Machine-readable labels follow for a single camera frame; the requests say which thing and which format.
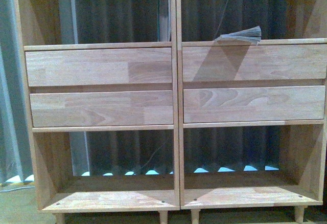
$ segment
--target wood grain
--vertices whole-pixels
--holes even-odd
[[[124,42],[124,43],[90,43],[90,44],[62,44],[62,45],[35,45],[24,46],[25,51],[51,50],[90,50],[90,49],[139,49],[139,48],[168,48],[170,41],[156,42]]]
[[[34,127],[173,124],[172,91],[31,94]]]
[[[322,201],[325,145],[324,125],[297,125],[282,128],[279,162],[303,189]]]
[[[327,43],[327,38],[261,40],[261,42],[258,43],[258,46],[321,44],[321,43]],[[224,41],[186,41],[186,42],[182,42],[182,46],[183,47],[214,47],[214,46],[256,46],[256,45],[247,41],[224,40]]]
[[[327,44],[183,48],[184,82],[324,79]]]
[[[178,99],[178,64],[177,64],[177,19],[176,0],[170,0],[171,42],[172,42],[172,86],[173,86],[173,119],[174,119],[174,191],[175,203],[180,205],[180,153],[179,153],[179,99]]]
[[[324,119],[318,119],[318,120],[284,120],[284,121],[252,121],[252,122],[221,122],[221,123],[184,123],[184,128],[283,126],[283,125],[323,124],[323,123],[324,123]]]
[[[36,133],[34,149],[33,173],[38,209],[41,210],[73,178],[69,134]]]
[[[178,210],[173,187],[172,175],[75,177],[42,211]]]
[[[288,0],[287,38],[327,36],[326,0]]]
[[[23,45],[60,44],[58,0],[18,0]]]
[[[26,52],[29,86],[171,83],[170,48]]]
[[[85,131],[132,131],[132,130],[166,130],[173,129],[174,125],[137,125],[137,126],[92,126],[92,127],[43,127],[32,128],[35,133],[39,132],[85,132]]]
[[[325,87],[184,90],[184,123],[324,118]]]
[[[184,205],[184,129],[183,129],[183,63],[182,63],[182,8],[181,0],[176,0],[176,46],[178,84],[178,134],[179,134],[179,188],[180,204]]]
[[[280,172],[187,174],[182,209],[319,205]]]

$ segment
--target drawer front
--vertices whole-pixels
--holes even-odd
[[[324,86],[184,90],[184,122],[323,119]]]
[[[327,44],[183,48],[184,82],[324,79]]]
[[[29,86],[171,83],[171,48],[26,52]]]
[[[172,91],[31,94],[34,127],[173,123]]]

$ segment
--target wooden cabinet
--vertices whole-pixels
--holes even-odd
[[[327,0],[286,0],[283,39],[63,45],[58,0],[15,0],[38,209],[54,213],[322,204]],[[276,172],[184,171],[184,130],[281,126]],[[170,130],[172,175],[73,176],[69,132]]]

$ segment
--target floor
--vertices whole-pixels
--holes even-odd
[[[293,214],[291,207],[202,210],[200,224],[289,224],[295,223]],[[67,224],[159,224],[159,215],[156,212],[70,214],[66,218]],[[0,224],[23,223],[54,224],[55,219],[52,214],[37,213],[34,189],[0,193]],[[189,211],[169,212],[169,224],[184,223],[191,224]],[[327,224],[327,213],[309,207],[305,213],[305,223]]]

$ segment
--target wooden leg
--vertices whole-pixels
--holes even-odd
[[[53,214],[56,217],[56,224],[65,224],[65,214]]]
[[[200,209],[191,210],[192,224],[199,224],[200,221]]]
[[[160,224],[168,224],[168,211],[159,211]]]
[[[295,206],[295,221],[297,223],[303,223],[306,207],[308,206]]]

